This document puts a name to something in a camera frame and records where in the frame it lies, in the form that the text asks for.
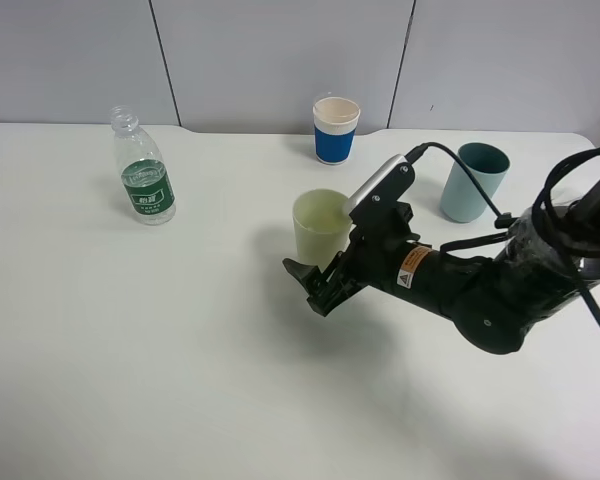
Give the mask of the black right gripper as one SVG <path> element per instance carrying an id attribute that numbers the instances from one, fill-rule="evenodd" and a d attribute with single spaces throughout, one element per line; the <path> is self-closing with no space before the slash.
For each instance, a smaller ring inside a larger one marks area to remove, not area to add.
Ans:
<path id="1" fill-rule="evenodd" d="M 346 251 L 324 273 L 285 258 L 285 270 L 307 288 L 308 303 L 322 316 L 372 287 L 443 318 L 452 316 L 460 286 L 456 260 L 419 242 L 410 228 L 413 211 L 399 202 L 376 227 L 356 226 Z"/>

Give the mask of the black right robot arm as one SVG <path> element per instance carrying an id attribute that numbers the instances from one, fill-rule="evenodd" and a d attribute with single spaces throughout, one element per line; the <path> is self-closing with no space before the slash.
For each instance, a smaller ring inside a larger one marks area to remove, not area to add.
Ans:
<path id="1" fill-rule="evenodd" d="M 551 200 L 552 188 L 580 164 L 577 156 L 560 162 L 531 209 L 500 218 L 495 234 L 433 249 L 410 229 L 413 212 L 401 196 L 415 171 L 397 157 L 350 209 L 345 251 L 325 268 L 291 259 L 284 267 L 320 315 L 372 287 L 452 321 L 481 350 L 515 352 L 534 324 L 576 297 L 591 303 L 600 284 L 600 181 L 568 206 Z"/>

